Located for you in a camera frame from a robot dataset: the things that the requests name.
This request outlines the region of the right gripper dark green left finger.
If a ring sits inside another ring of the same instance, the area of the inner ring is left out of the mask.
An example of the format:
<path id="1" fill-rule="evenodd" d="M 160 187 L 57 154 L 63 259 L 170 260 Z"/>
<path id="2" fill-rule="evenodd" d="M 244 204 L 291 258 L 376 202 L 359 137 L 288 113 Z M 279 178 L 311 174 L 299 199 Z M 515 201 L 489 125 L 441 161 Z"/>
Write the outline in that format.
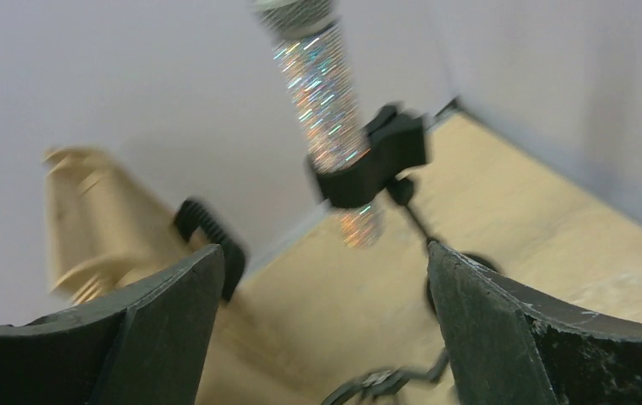
<path id="1" fill-rule="evenodd" d="M 0 404 L 192 404 L 224 283 L 208 246 L 90 302 L 0 326 Z"/>

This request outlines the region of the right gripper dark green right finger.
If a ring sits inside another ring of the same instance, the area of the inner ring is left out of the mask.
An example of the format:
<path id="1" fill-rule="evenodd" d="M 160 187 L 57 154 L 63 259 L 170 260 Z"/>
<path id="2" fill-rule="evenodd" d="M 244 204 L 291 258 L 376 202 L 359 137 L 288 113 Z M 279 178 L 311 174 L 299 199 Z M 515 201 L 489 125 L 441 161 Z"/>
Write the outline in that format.
<path id="1" fill-rule="evenodd" d="M 463 404 L 642 404 L 642 323 L 571 305 L 438 242 L 438 322 Z"/>

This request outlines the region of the black tripod shock-mount stand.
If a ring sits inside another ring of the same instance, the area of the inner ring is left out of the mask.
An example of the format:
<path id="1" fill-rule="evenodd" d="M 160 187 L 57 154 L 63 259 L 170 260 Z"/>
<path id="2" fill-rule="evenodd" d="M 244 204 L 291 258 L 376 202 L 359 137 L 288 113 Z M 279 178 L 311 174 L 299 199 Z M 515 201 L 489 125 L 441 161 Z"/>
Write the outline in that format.
<path id="1" fill-rule="evenodd" d="M 357 404 L 376 404 L 384 398 L 390 398 L 391 404 L 401 404 L 399 392 L 402 388 L 411 382 L 438 385 L 449 364 L 450 356 L 447 350 L 443 349 L 433 366 L 426 371 L 408 367 L 371 370 L 342 383 L 328 394 L 321 404 L 346 404 L 355 397 L 358 399 Z"/>

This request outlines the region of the black clip mic stand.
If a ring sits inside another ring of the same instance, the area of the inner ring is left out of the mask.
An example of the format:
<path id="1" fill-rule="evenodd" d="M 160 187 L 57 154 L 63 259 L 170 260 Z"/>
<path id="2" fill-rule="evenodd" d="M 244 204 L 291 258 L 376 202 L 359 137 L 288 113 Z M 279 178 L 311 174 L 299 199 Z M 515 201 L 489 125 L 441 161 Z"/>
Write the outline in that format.
<path id="1" fill-rule="evenodd" d="M 333 208 L 354 209 L 368 205 L 386 191 L 412 220 L 426 246 L 440 243 L 411 206 L 414 181 L 401 176 L 404 170 L 429 162 L 424 117 L 404 111 L 398 104 L 384 105 L 364 127 L 363 134 L 370 142 L 370 151 L 348 168 L 323 173 L 313 167 L 311 158 L 307 159 L 320 199 Z"/>

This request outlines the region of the glitter silver microphone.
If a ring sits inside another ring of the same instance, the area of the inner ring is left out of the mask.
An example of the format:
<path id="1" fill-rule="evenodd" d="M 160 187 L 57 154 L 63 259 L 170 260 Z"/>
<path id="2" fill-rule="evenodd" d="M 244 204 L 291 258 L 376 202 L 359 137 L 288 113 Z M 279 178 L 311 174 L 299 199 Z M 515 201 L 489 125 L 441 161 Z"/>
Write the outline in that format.
<path id="1" fill-rule="evenodd" d="M 333 1 L 253 1 L 255 16 L 275 40 L 273 58 L 315 172 L 347 169 L 370 151 Z"/>

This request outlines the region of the tan plastic toolbox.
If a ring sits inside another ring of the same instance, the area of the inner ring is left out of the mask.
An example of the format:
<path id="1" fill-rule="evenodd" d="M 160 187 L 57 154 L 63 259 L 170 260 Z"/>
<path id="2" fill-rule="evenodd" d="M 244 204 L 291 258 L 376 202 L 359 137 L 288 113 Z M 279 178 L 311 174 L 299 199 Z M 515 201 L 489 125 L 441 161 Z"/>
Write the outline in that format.
<path id="1" fill-rule="evenodd" d="M 83 304 L 212 244 L 224 255 L 221 297 L 232 300 L 245 247 L 200 198 L 172 210 L 101 148 L 49 148 L 43 162 L 53 294 Z"/>

